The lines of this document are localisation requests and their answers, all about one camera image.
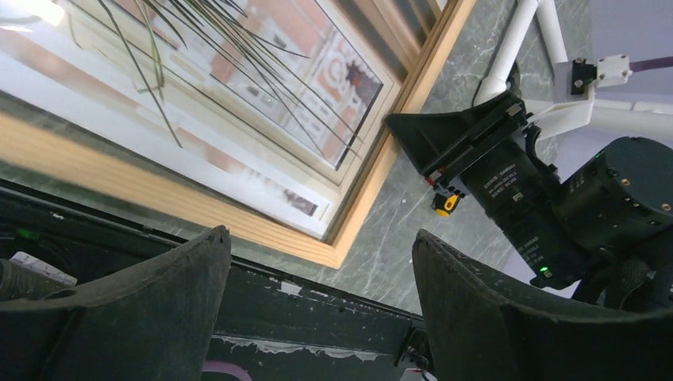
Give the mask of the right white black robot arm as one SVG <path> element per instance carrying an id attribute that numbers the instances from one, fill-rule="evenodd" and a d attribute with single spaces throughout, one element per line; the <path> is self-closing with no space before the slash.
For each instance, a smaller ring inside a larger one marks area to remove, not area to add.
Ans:
<path id="1" fill-rule="evenodd" d="M 451 213 L 472 197 L 533 271 L 531 284 L 631 312 L 672 306 L 672 150 L 620 137 L 568 179 L 536 153 L 539 126 L 510 91 L 385 126 Z"/>

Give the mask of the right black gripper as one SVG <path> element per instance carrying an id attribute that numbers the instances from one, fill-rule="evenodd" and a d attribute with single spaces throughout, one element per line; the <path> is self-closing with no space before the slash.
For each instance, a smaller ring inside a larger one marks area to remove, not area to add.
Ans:
<path id="1" fill-rule="evenodd" d="M 384 125 L 437 190 L 470 195 L 535 275 L 535 287 L 564 289 L 594 258 L 554 213 L 560 181 L 537 157 L 537 127 L 523 100 L 506 91 L 444 114 L 390 114 Z"/>

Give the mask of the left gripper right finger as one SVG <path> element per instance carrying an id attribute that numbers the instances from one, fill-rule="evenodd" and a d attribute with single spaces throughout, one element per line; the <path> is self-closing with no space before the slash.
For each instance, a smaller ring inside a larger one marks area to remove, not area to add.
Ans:
<path id="1" fill-rule="evenodd" d="M 669 380 L 672 312 L 612 310 L 550 294 L 426 230 L 412 248 L 439 380 Z"/>

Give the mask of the printed plant photo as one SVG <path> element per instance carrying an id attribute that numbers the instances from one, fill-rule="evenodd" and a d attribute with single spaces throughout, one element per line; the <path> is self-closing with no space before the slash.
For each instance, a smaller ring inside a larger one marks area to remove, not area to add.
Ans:
<path id="1" fill-rule="evenodd" d="M 332 1 L 4 1 L 1 90 L 324 240 L 399 83 Z"/>

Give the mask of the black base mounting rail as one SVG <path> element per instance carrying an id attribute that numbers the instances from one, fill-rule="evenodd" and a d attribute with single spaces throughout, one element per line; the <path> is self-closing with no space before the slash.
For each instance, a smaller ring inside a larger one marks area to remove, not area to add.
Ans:
<path id="1" fill-rule="evenodd" d="M 40 300 L 192 239 L 2 181 L 1 304 Z M 231 255 L 197 380 L 430 378 L 420 316 Z"/>

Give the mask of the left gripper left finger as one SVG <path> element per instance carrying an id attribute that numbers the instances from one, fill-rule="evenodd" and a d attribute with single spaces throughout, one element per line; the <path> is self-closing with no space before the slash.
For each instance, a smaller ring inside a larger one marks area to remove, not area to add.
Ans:
<path id="1" fill-rule="evenodd" d="M 231 260 L 218 226 L 112 275 L 3 302 L 2 379 L 199 379 Z"/>

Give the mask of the yellow black screwdriver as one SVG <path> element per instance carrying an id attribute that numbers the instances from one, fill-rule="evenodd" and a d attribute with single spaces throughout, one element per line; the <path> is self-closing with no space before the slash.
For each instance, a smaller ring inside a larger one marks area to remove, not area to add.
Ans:
<path id="1" fill-rule="evenodd" d="M 433 198 L 433 209 L 440 217 L 449 217 L 459 205 L 462 197 L 460 194 L 445 196 L 435 194 Z"/>

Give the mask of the wooden picture frame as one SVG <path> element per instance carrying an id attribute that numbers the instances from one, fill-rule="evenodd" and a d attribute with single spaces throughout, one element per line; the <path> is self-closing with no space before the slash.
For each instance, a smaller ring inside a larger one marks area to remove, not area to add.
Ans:
<path id="1" fill-rule="evenodd" d="M 58 116 L 68 124 L 62 133 L 41 132 L 28 122 L 2 112 L 1 158 L 7 163 L 199 225 L 226 225 L 236 237 L 316 264 L 339 268 L 398 157 L 398 146 L 383 126 L 384 117 L 392 112 L 421 109 L 474 3 L 332 2 L 398 80 L 399 90 L 382 116 L 379 134 L 324 240 L 232 203 L 223 194 L 102 140 Z"/>

